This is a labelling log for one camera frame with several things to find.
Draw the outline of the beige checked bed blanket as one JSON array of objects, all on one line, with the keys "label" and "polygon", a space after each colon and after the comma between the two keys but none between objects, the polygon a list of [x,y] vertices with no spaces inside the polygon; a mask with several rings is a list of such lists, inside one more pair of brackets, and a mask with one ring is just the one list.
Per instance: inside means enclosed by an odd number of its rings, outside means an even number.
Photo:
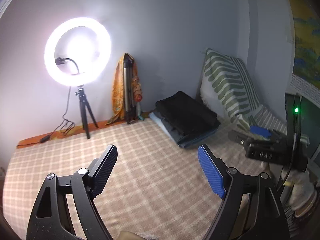
[{"label": "beige checked bed blanket", "polygon": [[22,239],[46,175],[74,174],[115,145],[118,159],[97,210],[112,237],[123,230],[160,239],[202,239],[221,204],[197,157],[180,148],[152,120],[101,129],[17,149],[4,183],[4,217]]}]

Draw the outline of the folded dark clothes stack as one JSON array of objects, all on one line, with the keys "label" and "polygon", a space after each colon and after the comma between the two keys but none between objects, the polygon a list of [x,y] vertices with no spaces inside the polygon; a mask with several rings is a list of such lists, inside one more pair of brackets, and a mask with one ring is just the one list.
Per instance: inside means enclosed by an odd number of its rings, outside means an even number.
[{"label": "folded dark clothes stack", "polygon": [[204,130],[186,130],[179,131],[177,127],[171,124],[165,117],[161,115],[158,111],[153,111],[149,114],[149,118],[154,121],[158,127],[180,148],[190,148],[210,136],[214,135],[221,122],[216,120],[215,125],[211,128],[205,128]]}]

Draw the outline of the black mini tripod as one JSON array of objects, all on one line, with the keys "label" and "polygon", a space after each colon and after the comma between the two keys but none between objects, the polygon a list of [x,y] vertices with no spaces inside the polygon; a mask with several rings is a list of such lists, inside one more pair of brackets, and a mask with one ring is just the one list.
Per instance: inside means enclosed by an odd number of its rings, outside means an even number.
[{"label": "black mini tripod", "polygon": [[98,127],[97,121],[93,115],[93,112],[91,110],[90,104],[87,100],[85,91],[84,91],[84,85],[78,86],[78,91],[75,92],[75,95],[79,98],[79,106],[80,106],[80,115],[81,115],[81,121],[82,121],[82,128],[86,133],[87,139],[90,139],[90,133],[89,133],[89,126],[88,126],[88,120],[87,120],[87,112],[89,112],[89,115],[93,121],[93,124],[96,128]]}]

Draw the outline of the black pants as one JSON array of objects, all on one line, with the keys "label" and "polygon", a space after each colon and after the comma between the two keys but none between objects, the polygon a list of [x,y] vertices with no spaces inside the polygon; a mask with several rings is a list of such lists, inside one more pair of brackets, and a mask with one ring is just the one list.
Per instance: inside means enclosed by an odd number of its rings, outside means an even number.
[{"label": "black pants", "polygon": [[159,100],[156,109],[179,131],[204,130],[215,125],[217,114],[182,91]]}]

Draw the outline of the green striped white pillow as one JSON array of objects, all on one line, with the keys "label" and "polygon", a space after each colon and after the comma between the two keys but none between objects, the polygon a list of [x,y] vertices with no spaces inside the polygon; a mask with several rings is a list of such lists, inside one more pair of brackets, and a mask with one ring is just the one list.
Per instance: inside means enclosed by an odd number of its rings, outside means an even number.
[{"label": "green striped white pillow", "polygon": [[287,133],[287,125],[260,101],[242,59],[208,48],[199,94],[218,116],[244,131],[251,126]]}]

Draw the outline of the orange patterned cloth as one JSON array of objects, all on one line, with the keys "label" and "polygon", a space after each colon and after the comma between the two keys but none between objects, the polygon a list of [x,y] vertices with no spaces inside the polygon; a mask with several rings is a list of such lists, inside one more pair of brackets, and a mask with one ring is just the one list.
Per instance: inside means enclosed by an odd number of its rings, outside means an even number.
[{"label": "orange patterned cloth", "polygon": [[143,99],[142,86],[135,59],[125,53],[116,66],[111,91],[112,117],[110,125],[117,121],[127,124],[143,120],[140,102]]}]

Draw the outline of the orange bed sheet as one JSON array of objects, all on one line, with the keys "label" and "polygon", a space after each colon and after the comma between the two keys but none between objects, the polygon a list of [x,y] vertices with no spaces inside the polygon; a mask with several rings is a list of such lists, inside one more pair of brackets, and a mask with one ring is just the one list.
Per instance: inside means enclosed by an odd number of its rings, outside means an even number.
[{"label": "orange bed sheet", "polygon": [[[107,121],[105,120],[105,121],[97,122],[98,128],[96,128],[93,123],[88,124],[88,128],[89,128],[90,134],[92,134],[94,131],[97,131],[99,129],[107,128],[109,126],[115,126],[115,125],[122,124],[122,123],[125,123],[125,121],[124,120],[117,120],[112,124],[108,124]],[[64,135],[63,132],[64,132],[64,130],[61,130],[61,131],[57,130],[55,132],[50,132],[50,133],[46,133],[46,134],[42,134],[42,135],[37,135],[35,137],[31,137],[31,138],[27,138],[27,139],[21,140],[17,144],[16,148],[25,148],[25,147],[30,147],[30,146],[33,146],[33,145],[40,144],[41,143],[40,140],[42,138],[44,138],[44,137],[47,137],[48,135],[50,135],[50,138],[48,140],[46,140],[45,142],[50,141],[50,140],[55,140],[55,139],[63,139],[63,138],[71,137],[73,135],[85,133],[85,130],[82,129],[82,126],[80,125],[80,126],[75,126],[66,135]]]}]

